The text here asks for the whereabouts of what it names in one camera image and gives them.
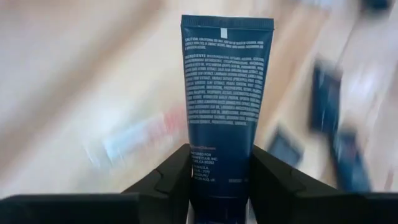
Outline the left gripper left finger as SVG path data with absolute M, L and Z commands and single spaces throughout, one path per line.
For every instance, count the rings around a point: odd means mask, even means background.
M 192 165 L 184 144 L 161 165 L 124 190 L 137 194 L 138 224 L 186 224 Z

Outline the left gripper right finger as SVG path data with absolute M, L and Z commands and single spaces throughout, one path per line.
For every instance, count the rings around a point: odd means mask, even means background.
M 337 190 L 254 146 L 249 197 L 258 224 L 365 224 L 364 197 Z

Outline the red white toothbrush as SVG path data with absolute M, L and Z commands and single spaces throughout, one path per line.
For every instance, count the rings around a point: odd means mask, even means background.
M 143 148 L 179 141 L 186 128 L 185 107 L 178 105 L 91 141 L 84 150 L 95 167 L 113 166 Z

